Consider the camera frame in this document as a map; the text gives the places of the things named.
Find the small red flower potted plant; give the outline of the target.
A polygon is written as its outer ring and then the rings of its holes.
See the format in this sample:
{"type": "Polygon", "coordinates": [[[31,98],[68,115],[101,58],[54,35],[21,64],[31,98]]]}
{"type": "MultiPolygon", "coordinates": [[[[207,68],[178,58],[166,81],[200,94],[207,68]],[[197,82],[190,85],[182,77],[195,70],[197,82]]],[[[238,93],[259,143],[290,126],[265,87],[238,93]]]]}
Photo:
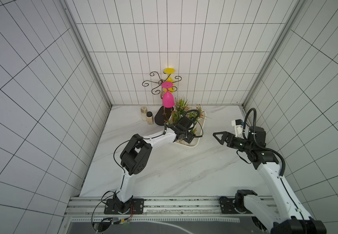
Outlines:
{"type": "Polygon", "coordinates": [[[199,119],[204,119],[205,117],[206,117],[206,113],[205,113],[205,111],[203,110],[203,107],[202,107],[202,105],[200,105],[200,104],[197,104],[196,105],[196,109],[199,111],[199,119]]]}

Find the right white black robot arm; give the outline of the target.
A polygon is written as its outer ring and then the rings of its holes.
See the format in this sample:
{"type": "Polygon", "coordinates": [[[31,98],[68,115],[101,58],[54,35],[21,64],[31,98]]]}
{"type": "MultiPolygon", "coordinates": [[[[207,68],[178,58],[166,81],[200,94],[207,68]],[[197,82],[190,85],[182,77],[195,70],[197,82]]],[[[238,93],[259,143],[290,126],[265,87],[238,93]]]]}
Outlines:
{"type": "Polygon", "coordinates": [[[325,225],[315,220],[296,197],[284,177],[284,164],[265,148],[266,133],[261,127],[252,127],[248,135],[238,137],[229,132],[213,134],[221,145],[246,153],[255,170],[265,181],[278,211],[258,197],[253,190],[238,190],[234,198],[220,197],[222,213],[253,214],[271,234],[325,234],[325,225]]]}

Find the green potted plant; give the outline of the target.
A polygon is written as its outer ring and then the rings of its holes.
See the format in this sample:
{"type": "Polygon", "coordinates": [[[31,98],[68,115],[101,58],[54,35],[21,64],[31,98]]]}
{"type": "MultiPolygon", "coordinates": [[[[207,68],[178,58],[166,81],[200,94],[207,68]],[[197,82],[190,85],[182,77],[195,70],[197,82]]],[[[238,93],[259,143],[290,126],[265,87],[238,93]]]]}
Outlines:
{"type": "Polygon", "coordinates": [[[183,115],[189,110],[188,101],[185,98],[180,98],[175,100],[175,112],[178,115],[183,115]]]}

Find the pink potted plant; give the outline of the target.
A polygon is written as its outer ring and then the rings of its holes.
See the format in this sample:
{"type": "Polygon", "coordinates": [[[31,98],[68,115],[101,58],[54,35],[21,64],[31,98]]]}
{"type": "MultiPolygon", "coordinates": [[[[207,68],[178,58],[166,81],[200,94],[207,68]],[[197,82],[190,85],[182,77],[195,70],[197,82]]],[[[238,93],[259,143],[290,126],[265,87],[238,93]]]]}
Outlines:
{"type": "Polygon", "coordinates": [[[201,117],[201,112],[196,109],[189,110],[188,112],[186,112],[186,117],[192,121],[196,121],[201,117]]]}

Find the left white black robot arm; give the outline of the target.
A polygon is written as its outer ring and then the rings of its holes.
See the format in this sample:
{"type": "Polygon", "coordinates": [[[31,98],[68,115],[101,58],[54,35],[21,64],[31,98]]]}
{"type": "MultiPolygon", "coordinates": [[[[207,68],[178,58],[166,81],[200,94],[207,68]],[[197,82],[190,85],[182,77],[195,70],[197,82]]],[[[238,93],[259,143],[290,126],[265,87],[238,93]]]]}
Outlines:
{"type": "Polygon", "coordinates": [[[149,136],[135,134],[125,141],[127,144],[120,154],[122,181],[119,189],[111,191],[111,198],[101,198],[104,214],[142,214],[144,199],[133,195],[136,175],[145,169],[153,149],[165,144],[183,140],[191,143],[197,136],[191,131],[196,126],[196,117],[182,116],[174,124],[164,125],[164,130],[149,136]]]}

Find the orange potted plant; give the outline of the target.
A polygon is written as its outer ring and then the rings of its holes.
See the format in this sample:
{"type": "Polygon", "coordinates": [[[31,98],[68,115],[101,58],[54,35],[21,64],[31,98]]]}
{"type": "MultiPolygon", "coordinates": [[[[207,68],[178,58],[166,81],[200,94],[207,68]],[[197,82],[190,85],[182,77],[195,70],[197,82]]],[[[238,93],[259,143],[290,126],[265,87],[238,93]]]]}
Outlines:
{"type": "Polygon", "coordinates": [[[187,146],[194,146],[197,143],[197,140],[202,137],[202,131],[198,131],[197,127],[193,127],[186,134],[185,137],[179,140],[180,144],[187,146]]]}

